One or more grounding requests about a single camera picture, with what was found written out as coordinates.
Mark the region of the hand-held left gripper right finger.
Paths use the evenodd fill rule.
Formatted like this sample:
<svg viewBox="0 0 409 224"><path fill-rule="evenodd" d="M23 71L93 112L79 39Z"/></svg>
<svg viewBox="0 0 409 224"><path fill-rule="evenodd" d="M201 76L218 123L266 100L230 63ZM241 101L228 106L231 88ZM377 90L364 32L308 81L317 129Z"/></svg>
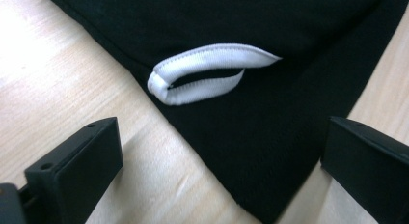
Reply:
<svg viewBox="0 0 409 224"><path fill-rule="evenodd" d="M379 224L409 224L409 146L332 117L321 165Z"/></svg>

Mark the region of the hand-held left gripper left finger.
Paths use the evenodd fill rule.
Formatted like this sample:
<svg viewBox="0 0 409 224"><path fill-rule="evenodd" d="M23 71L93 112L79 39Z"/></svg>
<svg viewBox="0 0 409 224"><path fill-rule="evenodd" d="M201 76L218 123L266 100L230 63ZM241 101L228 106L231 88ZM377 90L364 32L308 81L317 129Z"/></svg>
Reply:
<svg viewBox="0 0 409 224"><path fill-rule="evenodd" d="M82 127L24 171L30 224L85 224L122 167L117 119Z"/></svg>

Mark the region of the black tank top white trim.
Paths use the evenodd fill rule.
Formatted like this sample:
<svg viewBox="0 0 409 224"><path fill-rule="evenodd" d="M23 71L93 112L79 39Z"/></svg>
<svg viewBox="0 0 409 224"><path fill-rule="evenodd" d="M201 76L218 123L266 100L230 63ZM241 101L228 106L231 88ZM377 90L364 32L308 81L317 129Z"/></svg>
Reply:
<svg viewBox="0 0 409 224"><path fill-rule="evenodd" d="M235 202L275 222L409 0L51 0L136 78Z"/></svg>

